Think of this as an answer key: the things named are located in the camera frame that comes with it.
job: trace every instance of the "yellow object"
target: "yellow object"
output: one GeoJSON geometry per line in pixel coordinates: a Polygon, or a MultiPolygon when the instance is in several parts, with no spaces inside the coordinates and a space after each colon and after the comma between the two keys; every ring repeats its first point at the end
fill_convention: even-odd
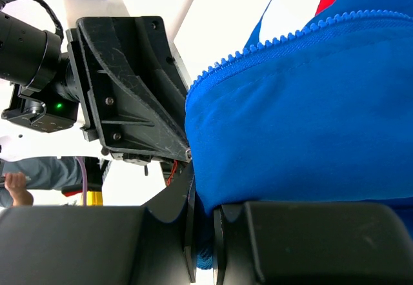
{"type": "Polygon", "coordinates": [[[88,206],[102,206],[103,205],[103,196],[102,192],[87,192],[87,205],[88,206]]]}

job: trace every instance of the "black cable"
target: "black cable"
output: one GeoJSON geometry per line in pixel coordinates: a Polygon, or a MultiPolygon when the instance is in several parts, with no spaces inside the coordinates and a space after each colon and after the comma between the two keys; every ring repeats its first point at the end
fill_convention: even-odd
{"type": "MultiPolygon", "coordinates": [[[[0,11],[8,4],[12,3],[13,1],[18,1],[18,0],[0,0],[0,11]]],[[[64,33],[63,33],[63,27],[62,24],[60,23],[59,19],[53,12],[53,10],[49,7],[49,5],[44,1],[44,0],[32,0],[37,3],[39,3],[48,13],[50,18],[52,19],[54,26],[56,27],[55,34],[60,38],[60,40],[63,42],[63,39],[65,38],[64,33]]]]}

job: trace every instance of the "black plastic bracket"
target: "black plastic bracket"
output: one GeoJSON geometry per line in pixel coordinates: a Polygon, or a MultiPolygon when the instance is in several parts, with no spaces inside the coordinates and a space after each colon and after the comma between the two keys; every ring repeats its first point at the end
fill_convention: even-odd
{"type": "Polygon", "coordinates": [[[193,169],[143,206],[34,206],[0,216],[2,284],[190,284],[193,169]],[[19,273],[15,263],[19,263],[19,273]]]}
{"type": "Polygon", "coordinates": [[[246,202],[215,216],[217,284],[413,283],[412,239],[386,206],[246,202]]]}
{"type": "Polygon", "coordinates": [[[187,162],[187,90],[162,18],[86,17],[68,35],[85,137],[116,159],[187,162]]]}

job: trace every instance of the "cable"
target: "cable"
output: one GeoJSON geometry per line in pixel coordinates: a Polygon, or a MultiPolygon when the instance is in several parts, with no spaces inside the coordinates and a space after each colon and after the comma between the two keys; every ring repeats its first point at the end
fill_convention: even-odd
{"type": "MultiPolygon", "coordinates": [[[[8,4],[12,3],[13,1],[18,1],[18,0],[0,0],[0,11],[8,4]]],[[[65,35],[63,33],[63,27],[62,24],[60,23],[59,19],[57,18],[56,14],[53,12],[53,10],[49,7],[49,5],[44,1],[44,0],[32,0],[37,3],[39,3],[48,13],[50,18],[52,19],[54,26],[56,28],[55,34],[60,38],[60,40],[63,42],[63,39],[65,38],[65,35]]]]}
{"type": "Polygon", "coordinates": [[[170,186],[170,183],[172,182],[172,178],[174,177],[177,169],[178,169],[178,161],[175,161],[172,167],[172,171],[170,172],[169,178],[166,180],[166,186],[170,186]]]}
{"type": "Polygon", "coordinates": [[[80,165],[80,168],[82,170],[82,200],[83,200],[83,206],[88,205],[88,174],[86,171],[86,165],[85,162],[81,157],[75,157],[77,162],[80,165]]]}

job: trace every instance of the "red wire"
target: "red wire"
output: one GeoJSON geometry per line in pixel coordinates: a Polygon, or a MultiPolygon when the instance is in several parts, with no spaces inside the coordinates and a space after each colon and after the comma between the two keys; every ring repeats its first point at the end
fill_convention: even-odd
{"type": "Polygon", "coordinates": [[[169,175],[169,178],[166,180],[166,186],[170,186],[170,183],[172,182],[172,178],[174,177],[177,169],[178,169],[178,161],[174,161],[174,166],[172,167],[172,171],[169,175]]]}

